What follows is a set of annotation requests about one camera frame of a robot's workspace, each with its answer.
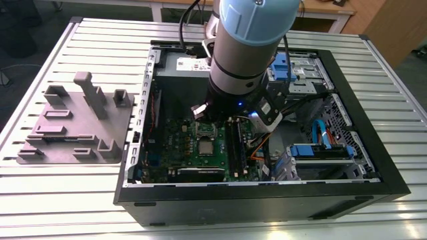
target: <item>aluminum table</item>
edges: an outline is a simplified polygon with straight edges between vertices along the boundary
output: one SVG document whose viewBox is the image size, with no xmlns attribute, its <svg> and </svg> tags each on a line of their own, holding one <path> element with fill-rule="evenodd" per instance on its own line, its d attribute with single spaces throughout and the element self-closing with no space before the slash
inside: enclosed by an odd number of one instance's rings
<svg viewBox="0 0 427 240">
<path fill-rule="evenodd" d="M 179 37 L 175 23 L 72 20 L 0 134 L 0 238 L 427 238 L 427 115 L 372 43 L 358 35 L 291 31 L 287 37 L 292 48 L 326 49 L 335 56 L 412 192 L 394 202 L 336 220 L 142 227 L 112 204 L 119 164 L 19 165 L 17 152 L 43 111 L 48 85 L 81 91 L 73 75 L 88 71 L 104 93 L 125 89 L 138 94 L 151 40 Z M 203 31 L 188 25 L 184 39 L 202 41 Z"/>
</svg>

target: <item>black cable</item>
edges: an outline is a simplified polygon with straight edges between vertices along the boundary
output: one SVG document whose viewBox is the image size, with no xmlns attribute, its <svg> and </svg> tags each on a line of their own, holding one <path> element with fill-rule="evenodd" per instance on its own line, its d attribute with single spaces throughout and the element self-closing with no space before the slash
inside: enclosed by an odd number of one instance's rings
<svg viewBox="0 0 427 240">
<path fill-rule="evenodd" d="M 271 180 L 271 175 L 272 175 L 272 160 L 270 157 L 270 139 L 264 142 L 262 146 L 262 154 L 264 157 L 264 165 L 268 168 L 268 174 L 266 174 L 264 171 L 262 171 L 262 181 L 270 181 Z"/>
<path fill-rule="evenodd" d="M 183 27 L 184 27 L 184 19 L 188 15 L 188 13 L 191 12 L 191 10 L 195 8 L 195 6 L 199 4 L 200 0 L 195 0 L 194 3 L 190 5 L 190 7 L 187 8 L 186 12 L 183 13 L 183 15 L 180 16 L 180 20 L 179 20 L 179 44 L 182 49 L 184 50 L 186 54 L 191 55 L 190 50 L 186 47 L 184 44 L 184 36 L 183 36 Z"/>
<path fill-rule="evenodd" d="M 198 9 L 199 9 L 199 14 L 200 14 L 200 24 L 203 25 L 203 12 L 202 12 L 202 8 L 200 8 L 200 4 L 199 3 L 198 3 Z"/>
<path fill-rule="evenodd" d="M 286 106 L 280 112 L 283 114 L 283 117 L 291 115 L 299 107 L 302 107 L 306 103 L 308 103 L 311 100 L 315 99 L 323 99 L 326 98 L 331 93 L 330 92 L 322 92 L 318 93 L 315 95 L 307 95 L 304 96 L 300 100 L 298 100 L 296 102 L 291 103 L 288 106 Z"/>
<path fill-rule="evenodd" d="M 203 0 L 203 5 L 202 5 L 202 25 L 206 24 L 206 15 L 204 15 L 206 5 L 207 5 L 207 0 Z"/>
<path fill-rule="evenodd" d="M 290 57 L 290 45 L 287 35 L 283 36 L 284 42 L 284 52 L 286 52 L 286 62 L 287 62 L 287 82 L 291 84 L 292 70 L 291 70 L 291 57 Z"/>
</svg>

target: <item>white table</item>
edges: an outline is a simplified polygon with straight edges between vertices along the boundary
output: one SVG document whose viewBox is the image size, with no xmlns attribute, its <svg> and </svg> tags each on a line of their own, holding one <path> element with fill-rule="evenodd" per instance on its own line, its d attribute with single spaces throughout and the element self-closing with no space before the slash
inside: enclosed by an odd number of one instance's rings
<svg viewBox="0 0 427 240">
<path fill-rule="evenodd" d="M 200 41 L 203 36 L 199 25 L 184 28 L 186 40 Z M 427 115 L 372 44 L 356 35 L 291 31 L 288 42 L 292 48 L 331 50 L 412 192 L 396 201 L 374 204 L 336 220 L 142 227 L 112 204 L 119 164 L 19 165 L 15 159 L 43 111 L 48 85 L 81 91 L 73 75 L 89 71 L 93 85 L 105 93 L 125 89 L 138 94 L 151 40 L 178 41 L 178 24 L 88 18 L 69 23 L 0 134 L 0 237 L 427 238 Z"/>
<path fill-rule="evenodd" d="M 105 5 L 120 5 L 120 6 L 135 6 L 135 7 L 148 7 L 152 12 L 152 21 L 162 23 L 162 9 L 187 9 L 190 4 L 187 3 L 168 3 L 168 2 L 154 2 L 150 0 L 60 0 L 60 2 L 65 3 L 84 3 L 84 4 L 105 4 Z M 206 11 L 212 11 L 212 6 L 206 5 Z M 316 12 L 306 12 L 304 18 L 310 19 L 328 19 L 334 20 L 332 26 L 328 30 L 331 34 L 339 34 L 346 26 L 346 23 L 351 17 L 354 12 L 340 12 L 335 13 L 316 13 Z"/>
</svg>

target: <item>sticker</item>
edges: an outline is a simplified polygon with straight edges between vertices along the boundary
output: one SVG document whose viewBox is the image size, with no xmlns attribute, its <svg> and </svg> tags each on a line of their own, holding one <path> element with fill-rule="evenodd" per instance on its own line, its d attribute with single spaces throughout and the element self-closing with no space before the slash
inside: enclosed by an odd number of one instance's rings
<svg viewBox="0 0 427 240">
<path fill-rule="evenodd" d="M 268 176 L 270 175 L 270 169 L 266 165 L 262 166 L 262 171 L 264 172 L 264 174 Z"/>
<path fill-rule="evenodd" d="M 176 60 L 176 71 L 211 71 L 206 58 L 180 57 Z"/>
</svg>

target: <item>wooden desk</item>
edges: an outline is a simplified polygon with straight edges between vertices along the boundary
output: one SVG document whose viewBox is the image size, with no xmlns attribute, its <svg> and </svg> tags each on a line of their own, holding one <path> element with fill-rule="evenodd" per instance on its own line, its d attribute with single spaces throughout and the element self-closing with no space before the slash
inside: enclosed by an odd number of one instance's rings
<svg viewBox="0 0 427 240">
<path fill-rule="evenodd" d="M 60 0 L 69 3 L 124 5 L 136 7 L 150 7 L 152 11 L 152 21 L 162 23 L 162 9 L 187 9 L 195 0 Z M 212 10 L 214 0 L 206 0 L 206 11 Z M 332 4 L 331 1 L 304 0 L 304 18 L 334 20 L 328 30 L 330 33 L 339 34 L 346 26 L 348 18 L 356 13 L 354 7 L 347 3 L 343 7 Z"/>
<path fill-rule="evenodd" d="M 152 18 L 155 22 L 162 22 L 162 8 L 178 8 L 187 9 L 188 6 L 195 2 L 194 0 L 150 0 L 152 3 L 159 3 L 151 5 Z M 206 0 L 206 6 L 208 10 L 212 9 L 214 0 Z M 299 5 L 299 13 L 302 14 L 303 8 Z M 328 30 L 330 33 L 339 34 L 346 26 L 348 18 L 356 13 L 354 7 L 347 3 L 343 7 L 336 6 L 331 1 L 320 0 L 304 0 L 304 18 L 311 19 L 328 19 L 334 20 L 334 24 Z"/>
</svg>

